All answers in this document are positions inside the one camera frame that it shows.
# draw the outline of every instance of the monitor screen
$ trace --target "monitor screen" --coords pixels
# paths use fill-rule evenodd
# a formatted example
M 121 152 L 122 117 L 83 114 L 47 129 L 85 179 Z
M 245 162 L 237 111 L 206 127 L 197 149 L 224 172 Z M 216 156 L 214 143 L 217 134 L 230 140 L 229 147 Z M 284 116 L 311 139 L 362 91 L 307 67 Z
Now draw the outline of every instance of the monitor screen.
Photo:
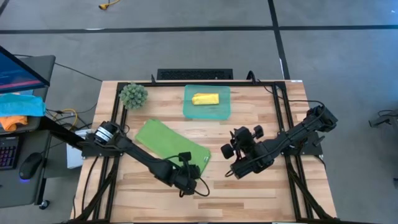
M 49 86 L 38 73 L 0 47 L 0 93 Z

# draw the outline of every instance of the wooden table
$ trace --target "wooden table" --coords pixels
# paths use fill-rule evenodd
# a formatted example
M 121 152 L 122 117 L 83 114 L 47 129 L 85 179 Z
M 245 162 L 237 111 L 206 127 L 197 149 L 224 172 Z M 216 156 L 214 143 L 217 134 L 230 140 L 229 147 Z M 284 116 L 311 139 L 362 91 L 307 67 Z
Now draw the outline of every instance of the wooden table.
M 95 111 L 93 128 L 102 121 L 111 119 L 114 96 L 118 82 L 103 82 Z M 290 100 L 305 100 L 302 82 L 286 81 Z M 229 143 L 229 131 L 246 126 L 253 129 L 260 124 L 264 129 L 264 139 L 276 137 L 279 130 L 275 115 L 272 94 L 262 86 L 231 87 L 231 117 L 227 121 L 190 120 L 182 114 L 184 87 L 147 87 L 149 92 L 146 105 L 135 111 L 129 111 L 126 124 L 134 135 L 151 118 L 161 120 L 177 133 L 207 147 L 211 151 L 211 160 L 202 177 L 210 187 L 209 197 L 199 195 L 178 197 L 175 187 L 168 187 L 154 179 L 153 175 L 129 156 L 120 161 L 116 191 L 113 201 L 111 222 L 271 222 L 294 221 L 293 205 L 284 158 L 279 156 L 274 165 L 260 174 L 251 173 L 241 180 L 224 177 L 229 165 L 234 162 L 224 159 L 220 147 Z M 301 122 L 308 110 L 308 103 L 291 102 L 290 107 L 294 123 Z M 121 117 L 119 107 L 117 122 Z M 75 204 L 77 215 L 81 213 L 81 199 L 88 171 L 93 158 L 84 161 Z M 331 216 L 336 216 L 328 179 L 323 164 L 313 156 L 302 156 L 303 167 L 309 191 L 318 203 Z M 102 159 L 94 166 L 88 184 L 85 206 L 97 191 Z M 206 192 L 198 182 L 197 190 Z M 298 190 L 300 209 L 305 216 L 302 195 Z M 104 217 L 105 203 L 101 205 L 100 218 Z

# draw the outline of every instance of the yellow sponge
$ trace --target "yellow sponge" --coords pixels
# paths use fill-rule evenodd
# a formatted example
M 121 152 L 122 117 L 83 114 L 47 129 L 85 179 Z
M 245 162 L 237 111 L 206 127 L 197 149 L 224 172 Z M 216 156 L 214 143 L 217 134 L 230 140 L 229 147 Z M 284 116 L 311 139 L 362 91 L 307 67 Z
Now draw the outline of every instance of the yellow sponge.
M 197 93 L 192 98 L 194 105 L 217 105 L 220 103 L 218 93 Z

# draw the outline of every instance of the green cloth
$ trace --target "green cloth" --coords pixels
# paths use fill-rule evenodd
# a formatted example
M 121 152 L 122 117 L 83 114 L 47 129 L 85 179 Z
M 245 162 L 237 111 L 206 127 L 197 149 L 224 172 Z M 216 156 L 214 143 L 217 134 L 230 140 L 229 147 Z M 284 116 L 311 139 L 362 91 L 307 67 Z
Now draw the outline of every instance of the green cloth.
M 181 152 L 191 152 L 192 159 L 189 164 L 197 165 L 200 168 L 200 173 L 205 170 L 210 160 L 209 149 L 177 134 L 156 119 L 147 120 L 136 135 L 136 139 L 163 159 L 177 156 Z M 183 166 L 183 163 L 177 157 L 170 159 L 170 161 Z

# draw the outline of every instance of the wheel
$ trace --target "wheel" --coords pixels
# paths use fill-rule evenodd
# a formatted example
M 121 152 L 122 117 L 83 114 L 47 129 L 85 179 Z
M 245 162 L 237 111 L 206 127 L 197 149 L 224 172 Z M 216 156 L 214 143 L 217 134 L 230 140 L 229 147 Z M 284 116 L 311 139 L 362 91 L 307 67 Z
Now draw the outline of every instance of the wheel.
M 39 205 L 39 209 L 45 210 L 50 205 L 48 200 L 43 200 L 42 203 Z
M 256 139 L 259 139 L 264 136 L 264 132 L 260 125 L 257 125 L 256 127 L 254 127 L 254 132 L 256 134 Z
M 229 159 L 234 156 L 234 149 L 230 144 L 225 144 L 224 146 L 222 146 L 221 152 L 223 153 L 225 159 Z

